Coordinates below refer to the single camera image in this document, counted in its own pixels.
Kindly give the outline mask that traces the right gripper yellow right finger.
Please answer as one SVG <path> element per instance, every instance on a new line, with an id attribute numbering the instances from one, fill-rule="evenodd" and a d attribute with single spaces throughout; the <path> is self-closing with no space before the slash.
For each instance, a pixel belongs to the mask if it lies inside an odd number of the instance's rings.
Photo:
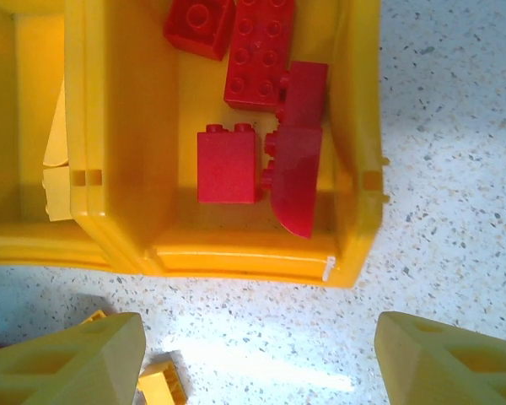
<path id="1" fill-rule="evenodd" d="M 506 405 L 506 340 L 387 311 L 374 350 L 390 405 Z"/>

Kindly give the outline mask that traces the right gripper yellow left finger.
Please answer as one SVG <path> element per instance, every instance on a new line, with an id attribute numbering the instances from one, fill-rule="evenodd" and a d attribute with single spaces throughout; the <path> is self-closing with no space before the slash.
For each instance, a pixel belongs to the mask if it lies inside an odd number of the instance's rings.
<path id="1" fill-rule="evenodd" d="M 0 405 L 132 405 L 145 348 L 132 312 L 0 348 Z"/>

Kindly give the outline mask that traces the yellow plastic bin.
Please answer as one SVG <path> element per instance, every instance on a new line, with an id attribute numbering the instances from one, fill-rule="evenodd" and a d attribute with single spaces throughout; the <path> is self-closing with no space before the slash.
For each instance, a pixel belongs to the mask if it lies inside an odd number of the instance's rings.
<path id="1" fill-rule="evenodd" d="M 110 270 L 350 288 L 387 196 L 380 131 L 381 0 L 297 0 L 293 58 L 329 65 L 313 235 L 292 235 L 267 198 L 196 199 L 207 124 L 277 126 L 223 102 L 227 65 L 163 35 L 171 0 L 65 0 L 65 89 L 73 217 Z"/>
<path id="2" fill-rule="evenodd" d="M 73 220 L 51 222 L 43 159 L 64 73 L 64 0 L 0 0 L 0 264 L 108 269 Z"/>

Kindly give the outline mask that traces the red lego brick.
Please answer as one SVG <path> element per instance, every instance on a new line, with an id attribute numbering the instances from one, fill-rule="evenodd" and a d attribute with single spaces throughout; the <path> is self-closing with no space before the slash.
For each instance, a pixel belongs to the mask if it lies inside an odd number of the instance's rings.
<path id="1" fill-rule="evenodd" d="M 264 142 L 270 160 L 261 185 L 280 225 L 305 239 L 313 233 L 322 137 L 321 127 L 281 125 Z"/>
<path id="2" fill-rule="evenodd" d="M 235 13 L 234 0 L 173 0 L 164 37 L 178 50 L 221 61 L 229 47 Z"/>
<path id="3" fill-rule="evenodd" d="M 291 61 L 279 82 L 276 118 L 283 126 L 319 127 L 322 121 L 328 65 Z"/>
<path id="4" fill-rule="evenodd" d="M 224 101 L 274 112 L 293 37 L 295 0 L 237 0 Z"/>
<path id="5" fill-rule="evenodd" d="M 208 124 L 196 136 L 197 201 L 254 204 L 260 199 L 260 139 L 249 123 Z"/>

